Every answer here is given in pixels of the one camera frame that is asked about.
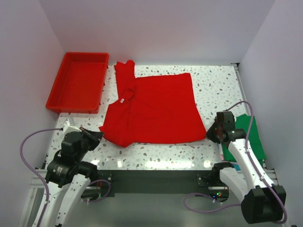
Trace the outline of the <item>red t-shirt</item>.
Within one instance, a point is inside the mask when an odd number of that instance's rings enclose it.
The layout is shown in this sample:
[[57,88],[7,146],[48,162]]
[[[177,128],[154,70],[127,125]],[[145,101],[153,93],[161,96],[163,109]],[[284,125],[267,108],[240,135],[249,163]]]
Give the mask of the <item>red t-shirt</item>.
[[132,143],[179,144],[204,140],[190,73],[135,77],[135,62],[115,66],[118,100],[99,130],[123,148]]

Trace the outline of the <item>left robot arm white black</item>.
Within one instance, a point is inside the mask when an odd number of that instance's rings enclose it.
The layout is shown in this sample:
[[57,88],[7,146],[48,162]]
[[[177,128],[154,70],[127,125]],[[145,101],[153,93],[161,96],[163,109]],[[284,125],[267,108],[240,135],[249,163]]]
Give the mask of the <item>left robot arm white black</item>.
[[60,130],[64,134],[61,149],[48,164],[45,177],[25,160],[23,145],[19,149],[23,163],[44,186],[41,205],[32,224],[34,227],[63,227],[86,188],[102,181],[97,166],[84,162],[83,158],[99,145],[104,133],[73,126]]

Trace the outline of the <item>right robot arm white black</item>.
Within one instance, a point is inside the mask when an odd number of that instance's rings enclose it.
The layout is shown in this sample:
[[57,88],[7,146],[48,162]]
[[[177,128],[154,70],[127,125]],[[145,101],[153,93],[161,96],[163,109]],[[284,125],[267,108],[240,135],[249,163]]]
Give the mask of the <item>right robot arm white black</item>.
[[207,179],[217,186],[229,187],[240,201],[247,223],[282,221],[286,217],[286,191],[267,175],[253,153],[247,133],[236,128],[232,112],[218,112],[206,137],[226,145],[241,169],[238,173],[230,162],[216,163]]

